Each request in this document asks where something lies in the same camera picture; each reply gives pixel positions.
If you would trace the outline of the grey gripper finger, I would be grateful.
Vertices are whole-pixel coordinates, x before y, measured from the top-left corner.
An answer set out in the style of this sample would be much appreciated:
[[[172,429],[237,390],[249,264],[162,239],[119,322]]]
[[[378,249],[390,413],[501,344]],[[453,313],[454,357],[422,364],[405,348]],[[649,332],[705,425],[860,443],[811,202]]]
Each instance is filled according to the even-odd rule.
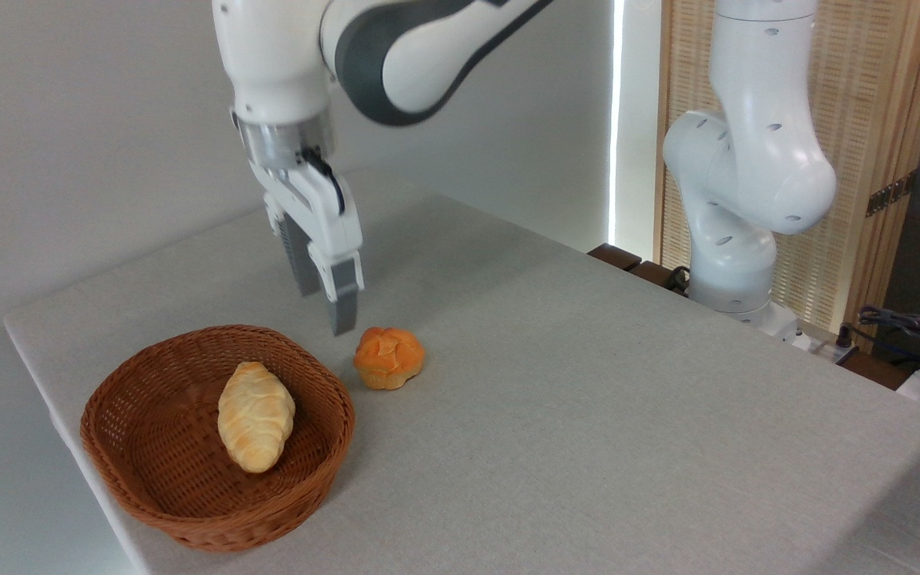
[[[311,265],[311,291],[321,291],[332,334],[339,336],[354,330],[358,316],[359,295],[364,290],[360,252],[328,255],[312,241],[307,246]]]
[[[309,236],[291,215],[278,205],[271,194],[266,194],[264,200],[270,226],[284,245],[297,290],[303,297],[321,291],[323,287],[320,273],[309,255]]]

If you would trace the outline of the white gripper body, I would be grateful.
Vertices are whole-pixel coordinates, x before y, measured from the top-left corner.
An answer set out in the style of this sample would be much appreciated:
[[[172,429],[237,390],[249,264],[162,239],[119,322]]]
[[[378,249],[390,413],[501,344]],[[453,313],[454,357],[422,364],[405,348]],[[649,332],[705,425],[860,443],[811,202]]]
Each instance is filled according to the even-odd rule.
[[[355,203],[346,182],[336,179],[320,149],[307,147],[288,169],[251,163],[253,175],[278,205],[328,255],[360,250],[363,242]]]

